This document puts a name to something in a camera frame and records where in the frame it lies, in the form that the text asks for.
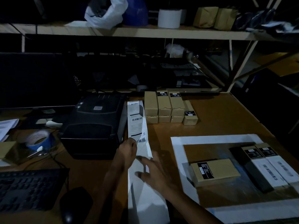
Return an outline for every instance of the keyboard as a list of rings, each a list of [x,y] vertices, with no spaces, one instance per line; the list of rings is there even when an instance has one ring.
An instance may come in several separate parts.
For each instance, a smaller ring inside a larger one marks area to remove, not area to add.
[[[0,212],[50,210],[68,168],[0,172]]]

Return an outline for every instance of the wooden desk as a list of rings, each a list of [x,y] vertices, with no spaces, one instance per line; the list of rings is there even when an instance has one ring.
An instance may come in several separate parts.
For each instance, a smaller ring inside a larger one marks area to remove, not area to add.
[[[181,187],[176,159],[170,137],[174,136],[200,136],[200,135],[229,135],[229,134],[257,134],[264,142],[273,146],[278,153],[299,172],[299,162],[287,152],[277,139],[259,121],[229,93],[219,96],[199,96],[191,103],[200,118],[195,126],[184,126],[181,123],[148,124],[149,143],[152,150],[160,153],[162,160],[169,171],[173,181]],[[57,156],[57,160],[64,163],[70,170],[70,189],[83,186],[95,198],[103,177],[111,161],[103,160],[75,160],[64,150]],[[52,160],[41,161],[29,169],[57,168]],[[1,214],[1,223],[21,223],[26,220],[30,223],[62,223],[59,212],[59,199],[66,192],[63,186],[58,199],[51,211],[27,211],[16,214]],[[125,174],[118,186],[116,200],[113,204],[109,223],[118,223],[123,208],[127,207],[127,175]],[[99,211],[92,207],[85,223],[96,222]]]

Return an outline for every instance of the blue container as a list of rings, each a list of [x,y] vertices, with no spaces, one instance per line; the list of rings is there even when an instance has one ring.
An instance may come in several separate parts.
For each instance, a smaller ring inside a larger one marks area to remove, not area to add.
[[[149,17],[144,0],[127,0],[128,8],[123,14],[123,24],[128,26],[146,26]]]

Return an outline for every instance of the computer mouse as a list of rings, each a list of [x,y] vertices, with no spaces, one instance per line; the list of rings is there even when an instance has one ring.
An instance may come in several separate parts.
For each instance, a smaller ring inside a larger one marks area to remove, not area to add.
[[[92,207],[93,201],[83,187],[78,187],[64,194],[59,204],[64,224],[82,224]]]

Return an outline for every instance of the hand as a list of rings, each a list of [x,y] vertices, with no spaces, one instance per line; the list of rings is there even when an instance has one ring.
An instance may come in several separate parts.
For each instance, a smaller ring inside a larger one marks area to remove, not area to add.
[[[172,184],[170,177],[166,175],[158,153],[153,151],[152,156],[153,158],[150,160],[142,156],[136,157],[136,159],[138,159],[144,166],[147,165],[149,167],[150,172],[142,173],[138,171],[135,175],[165,197],[166,192],[169,189],[176,189],[176,187]]]
[[[125,140],[114,155],[111,168],[128,170],[136,158],[137,142],[133,138]]]

